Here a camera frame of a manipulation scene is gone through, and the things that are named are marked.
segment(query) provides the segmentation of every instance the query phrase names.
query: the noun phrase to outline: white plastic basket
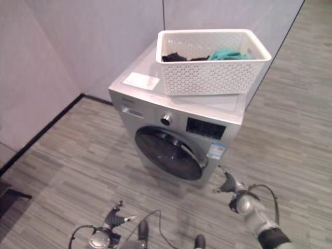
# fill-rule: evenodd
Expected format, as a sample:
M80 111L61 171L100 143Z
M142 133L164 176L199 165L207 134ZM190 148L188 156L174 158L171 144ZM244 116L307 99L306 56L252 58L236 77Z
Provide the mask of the white plastic basket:
M177 52L188 60L234 49L250 60L163 62ZM270 53L250 30L177 30L158 35L156 60L162 67L167 95L246 93Z

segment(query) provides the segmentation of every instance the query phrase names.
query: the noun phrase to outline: teal cloth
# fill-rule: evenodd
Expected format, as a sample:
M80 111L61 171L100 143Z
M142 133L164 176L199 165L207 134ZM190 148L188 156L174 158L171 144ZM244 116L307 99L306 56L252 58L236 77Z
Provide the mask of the teal cloth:
M249 60L247 54L240 54L240 52L233 49L221 49L215 51L210 57L209 61L221 61L221 60Z

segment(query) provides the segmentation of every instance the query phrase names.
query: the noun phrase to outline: black cloth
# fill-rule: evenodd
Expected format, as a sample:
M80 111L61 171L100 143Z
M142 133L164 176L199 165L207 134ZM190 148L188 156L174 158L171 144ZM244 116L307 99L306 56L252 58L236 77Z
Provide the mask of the black cloth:
M193 58L193 59L191 59L191 61L207 61L209 57L210 56L205 57L205 58ZM171 53L168 56L163 56L162 60L164 62L188 61L187 58L179 56L177 53Z

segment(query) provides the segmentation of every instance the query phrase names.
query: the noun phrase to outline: silver washing machine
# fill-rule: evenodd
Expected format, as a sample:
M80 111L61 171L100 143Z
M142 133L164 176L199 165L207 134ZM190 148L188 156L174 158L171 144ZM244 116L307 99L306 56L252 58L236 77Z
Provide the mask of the silver washing machine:
M152 45L111 84L112 103L144 165L203 186L240 130L246 95L167 96L155 54Z

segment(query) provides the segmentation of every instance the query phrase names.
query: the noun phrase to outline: white wall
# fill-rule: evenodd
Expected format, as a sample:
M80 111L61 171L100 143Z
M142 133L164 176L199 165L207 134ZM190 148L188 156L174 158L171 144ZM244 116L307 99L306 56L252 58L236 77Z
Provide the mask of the white wall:
M164 0L165 28L250 29L276 55L303 0ZM257 77L251 100L269 65Z
M108 86L163 29L161 0L26 2L82 92L108 101Z
M25 1L1 0L1 162L12 150L20 150L79 94L79 87Z
M162 1L0 0L1 164L80 93L110 101L162 28Z

